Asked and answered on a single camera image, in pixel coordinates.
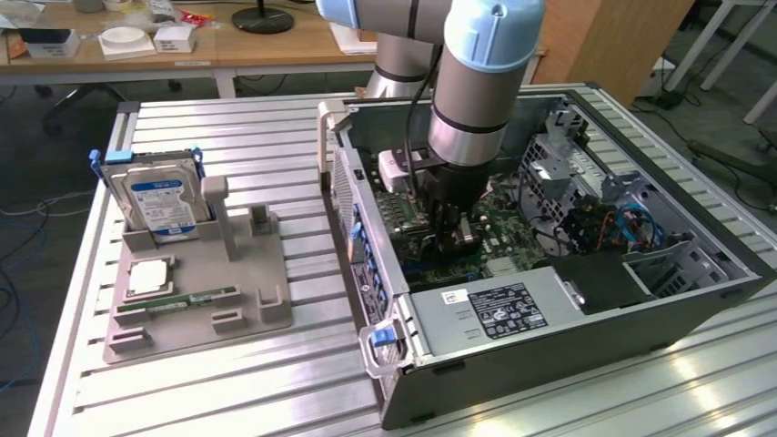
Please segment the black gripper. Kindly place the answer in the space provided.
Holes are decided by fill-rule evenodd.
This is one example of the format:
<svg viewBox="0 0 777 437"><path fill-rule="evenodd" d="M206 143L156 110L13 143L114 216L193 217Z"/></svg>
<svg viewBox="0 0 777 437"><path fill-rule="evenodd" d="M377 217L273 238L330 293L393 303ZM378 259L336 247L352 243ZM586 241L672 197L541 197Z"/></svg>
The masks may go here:
<svg viewBox="0 0 777 437"><path fill-rule="evenodd" d="M489 165L430 168L424 180L425 208L438 254L472 254L481 243L472 211L485 193Z"/></svg>

